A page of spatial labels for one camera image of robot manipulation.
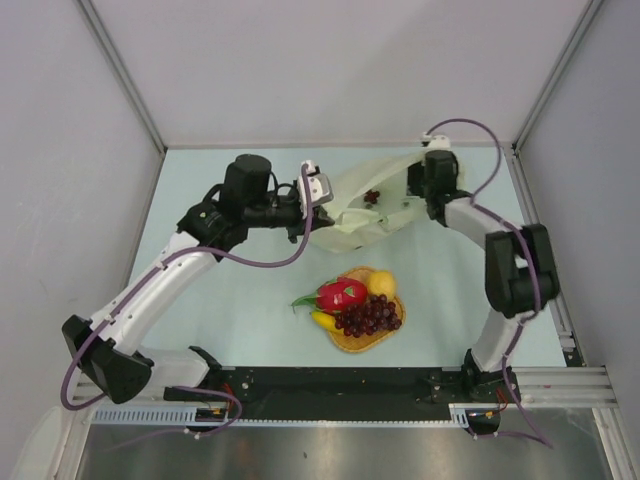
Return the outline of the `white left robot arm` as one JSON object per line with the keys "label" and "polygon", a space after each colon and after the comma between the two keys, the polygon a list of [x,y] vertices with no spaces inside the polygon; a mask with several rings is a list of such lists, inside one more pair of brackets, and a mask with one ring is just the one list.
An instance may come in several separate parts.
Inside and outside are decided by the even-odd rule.
{"label": "white left robot arm", "polygon": [[[214,397],[221,387],[218,363],[200,348],[151,350],[140,345],[171,304],[202,274],[223,259],[245,266],[273,269],[288,266],[303,253],[310,234],[332,221],[323,204],[333,198],[330,181],[312,161],[305,161],[287,194],[266,158],[242,154],[228,165],[222,183],[190,207],[162,252],[144,272],[90,318],[66,320],[62,334],[72,356],[60,391],[70,411],[71,377],[80,371],[115,404],[159,387],[190,391],[197,398]],[[232,254],[252,229],[284,228],[296,244],[285,260],[260,262]]]}

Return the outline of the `yellow fake pear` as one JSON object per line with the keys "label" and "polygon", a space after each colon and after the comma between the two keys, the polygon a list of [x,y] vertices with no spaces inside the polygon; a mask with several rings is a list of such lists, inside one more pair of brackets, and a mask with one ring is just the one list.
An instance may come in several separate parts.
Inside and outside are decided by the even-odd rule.
{"label": "yellow fake pear", "polygon": [[393,298],[397,291],[396,279],[388,270],[376,270],[370,273],[366,285],[371,295],[385,295],[387,298]]}

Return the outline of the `red fake dragon fruit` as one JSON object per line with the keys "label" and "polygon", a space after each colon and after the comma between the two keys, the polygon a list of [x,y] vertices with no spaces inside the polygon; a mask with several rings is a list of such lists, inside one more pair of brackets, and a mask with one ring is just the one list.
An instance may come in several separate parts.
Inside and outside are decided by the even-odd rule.
{"label": "red fake dragon fruit", "polygon": [[369,297],[367,287],[359,280],[338,277],[325,282],[311,294],[295,299],[291,306],[310,307],[328,314],[341,313],[349,307],[364,304]]}

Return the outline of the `dark red fake fruit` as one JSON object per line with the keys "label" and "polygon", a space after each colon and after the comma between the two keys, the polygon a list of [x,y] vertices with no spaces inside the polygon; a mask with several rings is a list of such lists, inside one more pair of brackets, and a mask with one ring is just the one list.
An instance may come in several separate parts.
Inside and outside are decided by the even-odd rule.
{"label": "dark red fake fruit", "polygon": [[355,338],[395,331],[403,325],[399,304],[385,295],[371,296],[364,304],[353,305],[334,318],[344,335]]}

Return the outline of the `small dark red grape sprig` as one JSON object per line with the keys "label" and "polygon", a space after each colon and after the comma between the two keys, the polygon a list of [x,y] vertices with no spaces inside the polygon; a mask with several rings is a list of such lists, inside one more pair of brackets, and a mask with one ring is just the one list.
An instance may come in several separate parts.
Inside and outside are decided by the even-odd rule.
{"label": "small dark red grape sprig", "polygon": [[380,192],[377,190],[368,190],[363,196],[363,202],[366,208],[372,208],[378,204]]}

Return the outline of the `yellow fake banana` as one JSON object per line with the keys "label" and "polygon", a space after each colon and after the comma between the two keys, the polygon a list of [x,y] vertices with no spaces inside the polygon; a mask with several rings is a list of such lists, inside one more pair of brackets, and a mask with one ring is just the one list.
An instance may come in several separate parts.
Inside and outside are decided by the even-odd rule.
{"label": "yellow fake banana", "polygon": [[324,330],[338,335],[343,334],[343,330],[336,327],[336,320],[332,315],[314,310],[310,313],[312,320]]}

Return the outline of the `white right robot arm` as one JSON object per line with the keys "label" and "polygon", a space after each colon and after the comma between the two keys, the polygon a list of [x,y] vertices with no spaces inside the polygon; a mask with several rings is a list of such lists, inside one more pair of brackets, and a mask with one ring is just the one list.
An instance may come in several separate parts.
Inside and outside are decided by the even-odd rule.
{"label": "white right robot arm", "polygon": [[517,226],[457,186],[460,165],[450,150],[428,150],[408,169],[408,190],[425,200],[429,218],[484,250],[484,289],[491,306],[483,330],[465,354],[464,395],[489,403],[517,386],[510,360],[525,327],[560,292],[549,233],[542,224]]}

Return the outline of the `translucent pale green plastic bag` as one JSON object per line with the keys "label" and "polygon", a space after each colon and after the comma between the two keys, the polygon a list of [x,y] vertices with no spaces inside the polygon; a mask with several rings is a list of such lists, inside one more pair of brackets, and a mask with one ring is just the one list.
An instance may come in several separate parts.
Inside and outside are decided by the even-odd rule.
{"label": "translucent pale green plastic bag", "polygon": [[[360,163],[330,179],[334,198],[323,205],[335,224],[314,231],[313,245],[332,253],[351,252],[379,242],[427,212],[426,202],[410,196],[407,171],[425,164],[429,150]],[[366,208],[368,190],[380,192],[377,205]]]}

